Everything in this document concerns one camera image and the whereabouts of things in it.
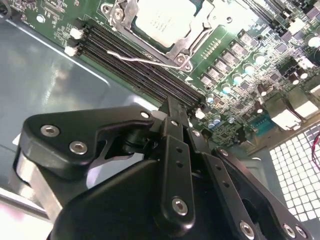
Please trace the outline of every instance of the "screw hole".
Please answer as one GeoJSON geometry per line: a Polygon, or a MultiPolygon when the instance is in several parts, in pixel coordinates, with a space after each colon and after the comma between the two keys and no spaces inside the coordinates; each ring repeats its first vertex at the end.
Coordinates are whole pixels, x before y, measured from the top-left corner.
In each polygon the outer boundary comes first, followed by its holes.
{"type": "Polygon", "coordinates": [[[230,16],[228,16],[227,18],[226,18],[226,23],[227,24],[230,24],[232,22],[232,18],[230,17],[230,16]]]}
{"type": "Polygon", "coordinates": [[[48,134],[53,134],[53,133],[55,132],[55,130],[53,130],[51,127],[46,128],[45,131],[46,131],[48,134]]]}
{"type": "Polygon", "coordinates": [[[176,161],[175,164],[178,166],[178,168],[182,168],[182,167],[184,166],[184,165],[183,165],[181,162],[179,162],[179,161],[176,161]]]}
{"type": "Polygon", "coordinates": [[[244,226],[244,230],[245,230],[248,234],[251,234],[251,231],[250,231],[250,229],[249,229],[247,226],[244,226]]]}
{"type": "Polygon", "coordinates": [[[142,111],[140,114],[141,114],[141,116],[144,117],[145,119],[148,119],[148,118],[150,117],[149,114],[146,113],[146,112],[144,112],[144,111],[142,111]]]}
{"type": "Polygon", "coordinates": [[[76,145],[74,146],[74,148],[75,148],[75,149],[82,150],[84,147],[83,147],[82,145],[80,145],[80,144],[76,144],[76,145]]]}
{"type": "Polygon", "coordinates": [[[223,185],[224,185],[226,188],[229,188],[229,187],[230,187],[229,183],[227,183],[227,182],[225,182],[225,181],[223,181],[222,183],[223,183],[223,185]]]}

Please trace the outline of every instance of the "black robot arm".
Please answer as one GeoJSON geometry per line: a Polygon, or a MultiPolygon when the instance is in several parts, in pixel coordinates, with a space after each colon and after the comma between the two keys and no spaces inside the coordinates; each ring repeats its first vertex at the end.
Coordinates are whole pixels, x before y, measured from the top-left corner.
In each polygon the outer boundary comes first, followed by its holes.
{"type": "Polygon", "coordinates": [[[22,128],[11,185],[54,223],[48,240],[305,240],[310,232],[237,159],[210,151],[169,98],[40,114],[22,128]],[[144,154],[88,189],[90,169],[144,154]]]}

